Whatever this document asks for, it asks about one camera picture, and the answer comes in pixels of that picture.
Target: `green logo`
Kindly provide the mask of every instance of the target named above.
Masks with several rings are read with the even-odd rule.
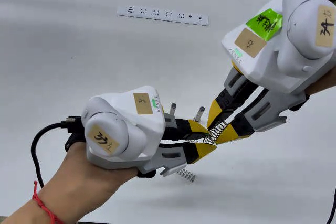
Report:
[[[238,50],[238,48],[235,49],[235,53],[238,56],[238,58],[241,58],[243,54]]]

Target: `hand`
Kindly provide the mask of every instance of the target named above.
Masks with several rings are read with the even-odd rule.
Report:
[[[308,95],[336,86],[336,67],[306,89]]]
[[[86,144],[75,143],[50,182],[38,193],[65,223],[75,223],[104,204],[138,170],[104,170],[86,159]]]

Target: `wrist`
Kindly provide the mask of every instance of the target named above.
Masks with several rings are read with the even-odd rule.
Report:
[[[30,200],[19,210],[6,218],[3,224],[6,223],[49,224],[50,217],[34,200]]]
[[[61,221],[75,223],[86,214],[81,208],[80,195],[77,192],[76,188],[60,185],[52,180],[38,193],[38,197]]]

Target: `green sticky note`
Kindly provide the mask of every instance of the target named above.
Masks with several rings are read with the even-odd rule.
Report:
[[[263,40],[269,41],[282,27],[282,15],[270,8],[249,20],[246,25]]]

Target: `red string bracelet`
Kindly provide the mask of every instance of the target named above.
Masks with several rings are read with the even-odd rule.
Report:
[[[37,182],[34,181],[34,194],[33,194],[33,197],[32,199],[34,201],[37,202],[38,206],[40,208],[42,208],[45,212],[47,212],[51,218],[51,224],[64,224],[63,221],[61,221],[60,219],[58,219],[58,217],[56,215],[54,215],[45,205],[44,203],[42,202],[42,200],[39,199],[39,197],[37,196],[37,193],[36,193],[36,189],[37,189]]]

